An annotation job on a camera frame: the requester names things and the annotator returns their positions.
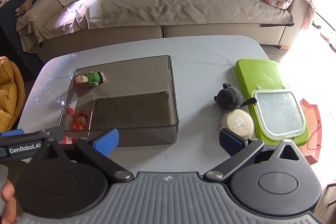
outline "gray ribbed surface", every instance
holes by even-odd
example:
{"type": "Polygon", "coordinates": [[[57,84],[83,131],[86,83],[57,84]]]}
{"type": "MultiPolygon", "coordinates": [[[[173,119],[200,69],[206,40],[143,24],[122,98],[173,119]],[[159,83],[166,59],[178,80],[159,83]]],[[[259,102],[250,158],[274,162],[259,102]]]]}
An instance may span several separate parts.
{"type": "Polygon", "coordinates": [[[19,224],[313,224],[310,214],[295,219],[267,219],[239,207],[217,183],[196,173],[139,173],[113,185],[106,198],[77,217],[43,219],[29,214],[19,224]]]}

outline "beige sofa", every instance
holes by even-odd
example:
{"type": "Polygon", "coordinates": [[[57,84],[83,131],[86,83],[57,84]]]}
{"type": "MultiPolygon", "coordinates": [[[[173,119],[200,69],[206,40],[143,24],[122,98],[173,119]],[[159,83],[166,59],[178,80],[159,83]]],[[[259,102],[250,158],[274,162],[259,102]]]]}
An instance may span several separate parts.
{"type": "MultiPolygon", "coordinates": [[[[61,8],[57,2],[50,6],[51,10],[55,10],[55,14],[61,8]]],[[[260,44],[290,47],[301,29],[308,9],[308,3],[304,0],[293,1],[288,8],[295,20],[293,27],[260,27],[259,24],[229,23],[84,29],[40,43],[41,49],[37,51],[37,54],[42,62],[47,62],[53,57],[106,45],[145,39],[202,35],[242,35],[250,37],[260,44]]],[[[40,22],[43,26],[48,20],[48,18],[41,16],[36,22],[40,22]]]]}

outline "black plush toy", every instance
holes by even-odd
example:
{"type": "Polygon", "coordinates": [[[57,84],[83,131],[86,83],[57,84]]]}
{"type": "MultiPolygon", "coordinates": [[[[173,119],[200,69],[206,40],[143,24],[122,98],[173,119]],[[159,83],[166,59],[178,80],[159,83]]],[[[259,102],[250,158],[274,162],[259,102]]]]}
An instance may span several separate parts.
{"type": "Polygon", "coordinates": [[[243,102],[243,96],[241,92],[231,84],[223,84],[223,89],[219,91],[218,95],[214,97],[217,104],[226,111],[236,109],[238,107],[244,107],[249,104],[256,104],[257,99],[252,97],[243,102]]]}

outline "silver bolt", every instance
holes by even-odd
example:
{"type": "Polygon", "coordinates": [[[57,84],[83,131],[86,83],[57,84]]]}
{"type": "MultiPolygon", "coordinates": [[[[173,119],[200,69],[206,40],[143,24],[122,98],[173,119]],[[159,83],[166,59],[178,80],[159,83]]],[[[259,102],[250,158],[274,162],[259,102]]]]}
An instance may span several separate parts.
{"type": "Polygon", "coordinates": [[[218,180],[223,177],[223,174],[219,171],[209,171],[206,173],[206,177],[212,180],[218,180]]]}
{"type": "Polygon", "coordinates": [[[117,179],[129,179],[132,174],[126,170],[120,170],[114,173],[117,179]]]}

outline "yellow leather chair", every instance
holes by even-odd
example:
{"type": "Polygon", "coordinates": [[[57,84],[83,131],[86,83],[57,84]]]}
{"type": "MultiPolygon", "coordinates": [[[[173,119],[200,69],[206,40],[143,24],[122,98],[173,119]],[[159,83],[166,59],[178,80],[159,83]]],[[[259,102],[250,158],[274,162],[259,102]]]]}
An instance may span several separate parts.
{"type": "Polygon", "coordinates": [[[0,132],[11,130],[25,105],[25,85],[19,68],[0,57],[0,132]]]}

